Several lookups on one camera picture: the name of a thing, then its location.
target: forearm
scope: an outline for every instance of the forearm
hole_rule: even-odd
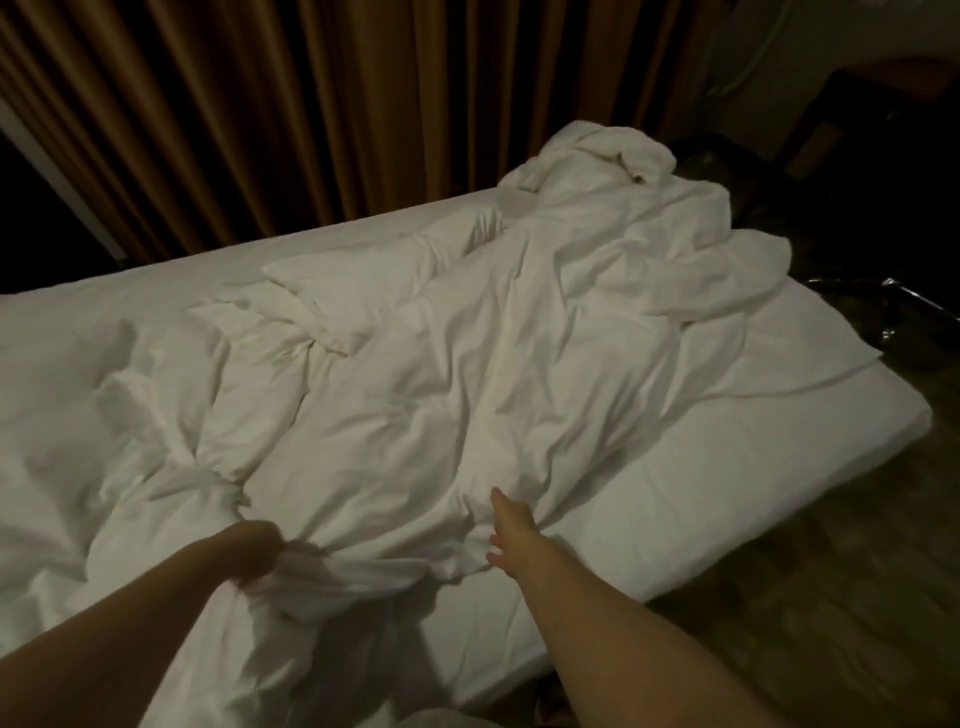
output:
[[[0,723],[35,719],[102,683],[158,634],[179,646],[226,578],[218,558],[207,542],[187,546],[0,660]]]
[[[683,631],[538,536],[517,583],[588,728],[777,723]]]

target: bedding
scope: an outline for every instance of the bedding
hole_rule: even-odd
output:
[[[647,601],[929,428],[924,399],[878,362],[805,392],[702,401],[650,448],[593,473],[545,530]],[[501,571],[424,580],[322,631],[289,724],[374,728],[431,706],[483,706],[548,668],[533,619]]]
[[[731,231],[726,192],[672,164],[642,133],[576,123],[494,205],[164,315],[94,304],[87,328],[8,339],[5,649],[270,518],[299,545],[252,594],[211,598],[144,724],[277,723],[325,620],[483,566],[493,485],[551,522],[698,402],[875,361],[785,278],[786,241]]]

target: wall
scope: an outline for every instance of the wall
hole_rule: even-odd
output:
[[[783,0],[740,0],[714,48],[712,76],[734,76],[762,42]],[[795,0],[783,32],[738,91],[706,101],[700,127],[771,159],[830,72],[915,54],[960,61],[960,0]]]

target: curtain fold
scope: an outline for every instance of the curtain fold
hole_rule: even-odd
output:
[[[151,262],[481,189],[586,118],[668,133],[724,0],[7,0],[0,93]]]

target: dark furniture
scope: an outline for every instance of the dark furniture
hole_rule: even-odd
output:
[[[960,223],[960,66],[911,57],[841,68],[806,108],[774,159],[774,176],[823,123],[856,137],[857,175],[844,195],[848,238],[859,238],[850,278],[814,278],[824,291],[879,295],[879,344],[900,321],[900,304],[921,303],[960,322],[953,262]],[[774,184],[755,184],[734,224],[743,227]]]

